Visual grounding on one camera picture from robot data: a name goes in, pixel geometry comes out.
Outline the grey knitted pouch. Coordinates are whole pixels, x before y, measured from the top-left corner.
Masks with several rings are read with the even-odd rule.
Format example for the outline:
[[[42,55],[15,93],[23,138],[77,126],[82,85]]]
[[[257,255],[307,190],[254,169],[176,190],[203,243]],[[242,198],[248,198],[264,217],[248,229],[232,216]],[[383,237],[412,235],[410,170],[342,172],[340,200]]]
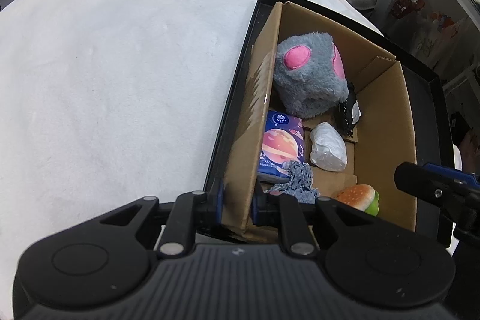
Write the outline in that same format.
[[[283,168],[289,176],[287,182],[273,185],[266,193],[272,196],[282,194],[294,196],[299,203],[313,205],[319,194],[318,190],[313,188],[313,172],[310,165],[289,161]]]

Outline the burger plush toy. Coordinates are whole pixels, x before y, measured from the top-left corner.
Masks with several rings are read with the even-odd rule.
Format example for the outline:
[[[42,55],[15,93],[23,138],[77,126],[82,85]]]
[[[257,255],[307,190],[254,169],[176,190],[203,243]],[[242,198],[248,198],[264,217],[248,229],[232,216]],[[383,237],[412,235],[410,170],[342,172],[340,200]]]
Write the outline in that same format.
[[[379,193],[370,185],[358,184],[345,188],[334,198],[371,216],[379,213]]]

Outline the blue planet tissue pack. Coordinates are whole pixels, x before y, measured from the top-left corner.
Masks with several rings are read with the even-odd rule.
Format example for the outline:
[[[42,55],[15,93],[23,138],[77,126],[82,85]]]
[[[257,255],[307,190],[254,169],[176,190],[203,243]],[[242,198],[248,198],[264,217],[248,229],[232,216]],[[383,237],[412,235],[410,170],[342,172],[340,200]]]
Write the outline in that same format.
[[[259,179],[270,184],[287,182],[290,161],[304,163],[303,120],[269,110],[259,152]]]

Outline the white soft ball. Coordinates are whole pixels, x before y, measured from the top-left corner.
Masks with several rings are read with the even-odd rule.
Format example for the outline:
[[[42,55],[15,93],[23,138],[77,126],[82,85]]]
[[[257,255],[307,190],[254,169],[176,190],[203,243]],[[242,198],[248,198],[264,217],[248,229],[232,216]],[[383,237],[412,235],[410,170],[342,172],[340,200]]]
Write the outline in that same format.
[[[347,167],[347,148],[337,130],[327,122],[318,124],[310,133],[310,161],[324,171],[341,172]]]

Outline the black white dotted pouch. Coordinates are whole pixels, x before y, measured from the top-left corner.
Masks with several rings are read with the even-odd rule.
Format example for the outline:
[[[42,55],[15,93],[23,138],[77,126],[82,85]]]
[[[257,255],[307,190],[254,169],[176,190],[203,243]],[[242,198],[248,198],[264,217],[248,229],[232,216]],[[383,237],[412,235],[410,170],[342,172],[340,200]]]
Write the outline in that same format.
[[[347,99],[339,103],[335,108],[334,119],[339,131],[345,136],[353,137],[356,124],[360,121],[361,111],[355,86],[351,82],[348,82],[347,87]]]

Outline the black tray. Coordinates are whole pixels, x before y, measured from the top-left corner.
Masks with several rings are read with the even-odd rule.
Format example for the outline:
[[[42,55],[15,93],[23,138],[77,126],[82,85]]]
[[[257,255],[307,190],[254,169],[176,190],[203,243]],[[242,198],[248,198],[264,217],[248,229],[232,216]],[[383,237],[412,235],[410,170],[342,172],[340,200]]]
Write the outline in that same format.
[[[439,208],[394,183],[401,163],[454,163],[439,78],[370,28],[307,0],[258,0],[220,126],[205,190],[229,235],[277,239],[253,208],[301,162],[312,190],[300,202],[365,184],[380,218],[450,244]]]

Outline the grey pink plush toy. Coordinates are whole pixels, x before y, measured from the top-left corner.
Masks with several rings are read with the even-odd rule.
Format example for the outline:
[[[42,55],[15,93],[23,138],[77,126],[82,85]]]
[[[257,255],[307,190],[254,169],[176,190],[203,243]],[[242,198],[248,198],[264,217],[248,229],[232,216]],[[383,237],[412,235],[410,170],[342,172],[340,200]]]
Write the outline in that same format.
[[[287,114],[308,119],[346,101],[343,60],[327,32],[291,36],[277,45],[273,84]]]

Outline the red basket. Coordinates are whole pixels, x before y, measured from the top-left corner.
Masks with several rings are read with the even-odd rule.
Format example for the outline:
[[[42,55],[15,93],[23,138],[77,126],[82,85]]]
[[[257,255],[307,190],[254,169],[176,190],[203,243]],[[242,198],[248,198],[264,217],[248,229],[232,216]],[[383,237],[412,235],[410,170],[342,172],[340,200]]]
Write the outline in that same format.
[[[420,11],[424,6],[424,0],[396,0],[391,14],[395,18],[401,19],[413,11]]]

